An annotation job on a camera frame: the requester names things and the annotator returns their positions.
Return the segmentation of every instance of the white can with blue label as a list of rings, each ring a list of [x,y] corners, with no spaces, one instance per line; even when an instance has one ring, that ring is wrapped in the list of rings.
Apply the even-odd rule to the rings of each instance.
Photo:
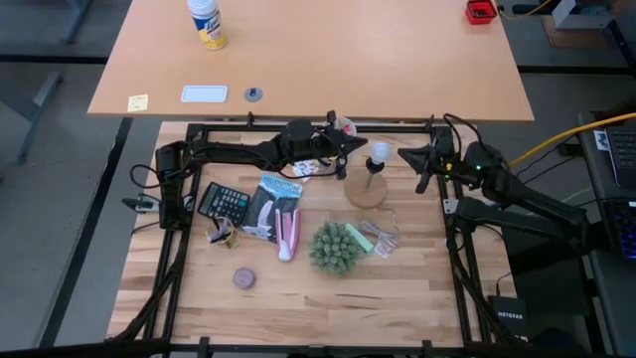
[[[228,41],[221,26],[217,0],[188,0],[188,7],[203,46],[209,50],[222,49]]]

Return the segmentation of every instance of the keyboard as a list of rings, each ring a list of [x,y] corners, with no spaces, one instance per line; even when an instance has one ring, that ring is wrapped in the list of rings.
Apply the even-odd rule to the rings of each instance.
[[[636,260],[636,199],[601,202],[612,249],[623,258]]]
[[[636,189],[636,128],[608,127],[605,132],[616,184]]]

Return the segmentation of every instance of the black calculator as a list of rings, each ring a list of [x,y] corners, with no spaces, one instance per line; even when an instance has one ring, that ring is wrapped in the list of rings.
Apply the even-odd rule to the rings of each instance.
[[[213,182],[203,194],[199,214],[208,218],[225,217],[238,227],[247,211],[247,204],[249,204],[247,194]]]

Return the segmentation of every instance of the wooden table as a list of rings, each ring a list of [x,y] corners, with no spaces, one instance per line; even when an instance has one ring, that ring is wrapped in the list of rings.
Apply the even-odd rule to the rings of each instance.
[[[187,125],[164,122],[157,146],[183,140]],[[464,143],[474,140],[472,132],[464,128],[460,132]],[[272,136],[267,132],[216,132],[210,139],[252,144]],[[292,263],[280,263],[276,246],[259,239],[242,239],[233,251],[210,245],[205,235],[209,220],[195,214],[173,342],[197,343],[200,336],[210,336],[216,344],[416,347],[421,340],[430,339],[434,346],[462,345],[437,186],[432,180],[423,195],[415,195],[418,177],[396,154],[398,147],[425,145],[427,135],[364,136],[370,144],[386,141],[392,146],[393,156],[382,173],[389,184],[387,200],[381,209],[362,211],[345,199],[342,182],[309,180],[303,185],[299,204],[301,234]],[[350,172],[364,168],[369,148],[350,155]],[[210,164],[203,168],[199,196],[211,181],[253,193],[259,176],[259,170],[250,166]],[[151,177],[148,183],[155,180]],[[149,193],[158,195],[153,190]],[[311,266],[310,239],[325,221],[357,224],[364,219],[394,232],[392,211],[399,228],[399,247],[390,258],[364,258],[344,278]],[[157,220],[153,214],[140,215],[136,225]],[[163,230],[157,226],[133,236],[109,335],[123,330],[150,295],[162,238]],[[495,280],[510,271],[504,243],[487,229],[477,230],[474,242],[485,294],[492,294]],[[255,287],[240,290],[233,285],[232,275],[240,267],[254,270]],[[504,294],[514,295],[509,277],[502,279],[501,286]],[[468,300],[473,337],[477,338],[474,307]],[[161,334],[165,305],[164,300],[156,335]]]
[[[534,120],[500,19],[470,25],[466,0],[219,4],[229,42],[209,51],[185,0],[133,0],[88,112]],[[188,85],[228,86],[229,96],[182,103]],[[249,88],[263,98],[246,101]],[[148,109],[129,113],[139,94],[148,94]]]

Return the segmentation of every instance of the yellow cable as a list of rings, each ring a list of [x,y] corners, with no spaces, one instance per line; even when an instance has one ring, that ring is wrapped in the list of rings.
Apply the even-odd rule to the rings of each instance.
[[[528,158],[529,156],[537,153],[538,151],[544,149],[545,147],[549,146],[550,144],[552,144],[552,143],[554,143],[554,142],[556,142],[556,141],[558,141],[560,139],[566,138],[566,137],[571,136],[573,134],[577,134],[577,133],[579,133],[581,131],[584,131],[584,130],[587,130],[587,129],[596,128],[596,127],[601,126],[601,125],[614,123],[614,122],[621,121],[621,120],[626,120],[626,119],[632,119],[632,118],[636,118],[636,112],[629,113],[629,114],[618,115],[618,116],[607,118],[607,119],[603,119],[603,120],[600,120],[600,121],[597,121],[597,122],[594,122],[594,123],[590,123],[590,124],[582,125],[582,126],[579,126],[579,127],[576,127],[576,128],[572,128],[572,129],[567,130],[567,131],[565,131],[565,132],[563,132],[561,134],[557,134],[554,137],[546,140],[545,142],[537,145],[536,147],[534,147],[531,150],[529,150],[528,152],[526,152],[526,154],[524,154],[524,155],[520,156],[519,158],[513,160],[510,163],[510,165],[513,166],[515,164],[519,164],[519,162],[523,161],[524,159]]]
[[[535,8],[535,10],[530,11],[530,12],[527,12],[527,13],[525,13],[524,15],[517,16],[517,17],[510,17],[510,16],[506,15],[506,13],[505,13],[505,12],[503,12],[503,11],[499,11],[499,5],[497,5],[497,1],[496,1],[496,0],[495,0],[495,8],[497,8],[497,10],[499,11],[499,15],[503,16],[504,18],[506,18],[506,19],[508,19],[508,20],[510,20],[510,21],[516,21],[516,20],[519,20],[519,19],[525,18],[526,16],[530,16],[530,15],[532,15],[532,14],[536,13],[537,11],[539,11],[539,10],[543,9],[546,5],[548,5],[548,4],[549,4],[550,2],[552,2],[552,1],[553,1],[553,0],[547,0],[545,3],[543,3],[543,4],[539,5],[539,6],[537,6],[537,7]]]

